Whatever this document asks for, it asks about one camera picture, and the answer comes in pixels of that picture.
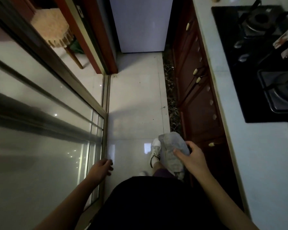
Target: hand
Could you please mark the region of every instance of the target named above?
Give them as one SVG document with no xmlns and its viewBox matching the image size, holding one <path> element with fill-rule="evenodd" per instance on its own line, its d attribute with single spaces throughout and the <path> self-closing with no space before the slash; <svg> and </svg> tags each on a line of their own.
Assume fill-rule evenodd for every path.
<svg viewBox="0 0 288 230">
<path fill-rule="evenodd" d="M 192 141 L 186 141 L 190 146 L 192 152 L 189 156 L 184 155 L 179 149 L 174 149 L 174 155 L 178 157 L 184 166 L 193 174 L 197 179 L 201 176 L 210 175 L 205 156 L 202 150 Z"/>
<path fill-rule="evenodd" d="M 85 179 L 97 185 L 100 184 L 107 175 L 111 176 L 112 165 L 112 160 L 101 159 L 92 166 Z"/>
</svg>

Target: stool leg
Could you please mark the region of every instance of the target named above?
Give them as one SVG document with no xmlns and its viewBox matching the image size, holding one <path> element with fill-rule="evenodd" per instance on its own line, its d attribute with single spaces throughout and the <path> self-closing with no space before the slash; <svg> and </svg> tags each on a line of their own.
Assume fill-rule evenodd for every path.
<svg viewBox="0 0 288 230">
<path fill-rule="evenodd" d="M 74 52 L 69 48 L 69 46 L 64 48 L 67 54 L 73 59 L 73 61 L 79 66 L 80 69 L 83 69 L 83 66 L 81 65 L 78 58 L 75 56 Z"/>
</svg>

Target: sliding glass door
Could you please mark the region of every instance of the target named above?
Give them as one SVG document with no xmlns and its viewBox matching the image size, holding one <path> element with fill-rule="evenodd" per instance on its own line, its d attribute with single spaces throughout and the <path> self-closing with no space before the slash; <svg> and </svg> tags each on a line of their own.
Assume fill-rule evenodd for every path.
<svg viewBox="0 0 288 230">
<path fill-rule="evenodd" d="M 105 157 L 106 109 L 0 0 L 0 229 L 32 229 Z"/>
</svg>

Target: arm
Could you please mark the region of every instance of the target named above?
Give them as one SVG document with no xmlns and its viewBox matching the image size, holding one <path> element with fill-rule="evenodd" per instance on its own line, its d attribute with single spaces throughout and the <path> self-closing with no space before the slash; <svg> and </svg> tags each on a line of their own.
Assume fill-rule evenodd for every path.
<svg viewBox="0 0 288 230">
<path fill-rule="evenodd" d="M 230 230 L 258 230 L 256 225 L 234 203 L 212 176 L 202 150 L 191 141 L 186 141 L 186 143 L 192 149 L 190 156 L 184 155 L 177 149 L 174 150 L 174 154 L 184 163 L 189 172 L 193 174 L 203 187 L 221 222 Z"/>
<path fill-rule="evenodd" d="M 90 194 L 106 175 L 111 175 L 109 170 L 113 170 L 112 164 L 112 160 L 107 159 L 95 163 L 86 178 L 49 216 L 35 227 L 35 230 L 74 229 Z"/>
</svg>

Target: dark marble baseboard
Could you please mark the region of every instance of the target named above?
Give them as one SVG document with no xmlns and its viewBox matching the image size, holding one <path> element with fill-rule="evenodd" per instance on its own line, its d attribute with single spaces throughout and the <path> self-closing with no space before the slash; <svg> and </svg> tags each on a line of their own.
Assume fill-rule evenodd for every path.
<svg viewBox="0 0 288 230">
<path fill-rule="evenodd" d="M 169 109 L 169 126 L 171 131 L 182 134 L 180 115 L 177 108 L 177 92 L 174 79 L 174 63 L 171 49 L 166 45 L 162 53 L 165 76 L 166 96 Z"/>
</svg>

